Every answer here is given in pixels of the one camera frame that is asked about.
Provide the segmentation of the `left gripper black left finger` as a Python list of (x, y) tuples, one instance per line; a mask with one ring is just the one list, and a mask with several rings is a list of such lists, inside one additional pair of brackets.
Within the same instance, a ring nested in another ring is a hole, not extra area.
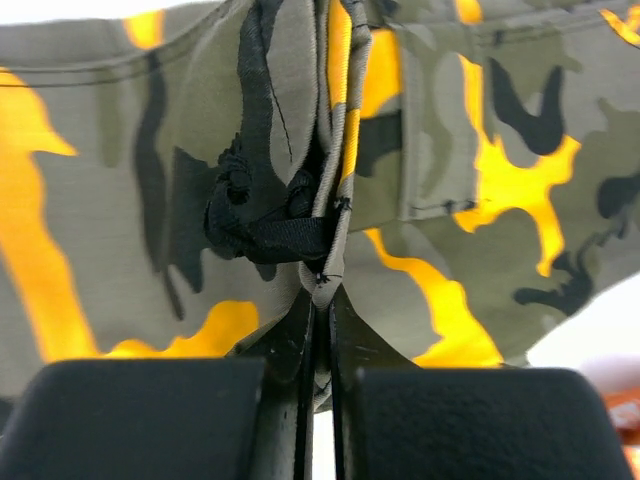
[(315, 311), (289, 312), (219, 359), (45, 367), (1, 438), (5, 479), (307, 479)]

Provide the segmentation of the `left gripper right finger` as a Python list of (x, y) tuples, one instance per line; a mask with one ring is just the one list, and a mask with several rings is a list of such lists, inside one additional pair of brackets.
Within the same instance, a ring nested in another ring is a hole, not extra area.
[(356, 312), (329, 308), (340, 479), (632, 477), (605, 406), (567, 369), (421, 368)]

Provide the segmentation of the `camouflage trousers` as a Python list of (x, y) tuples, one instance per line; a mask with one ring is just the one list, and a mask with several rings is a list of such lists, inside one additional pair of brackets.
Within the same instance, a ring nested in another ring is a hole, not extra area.
[(1, 29), (1, 402), (300, 291), (524, 366), (639, 270), (635, 1), (208, 1)]

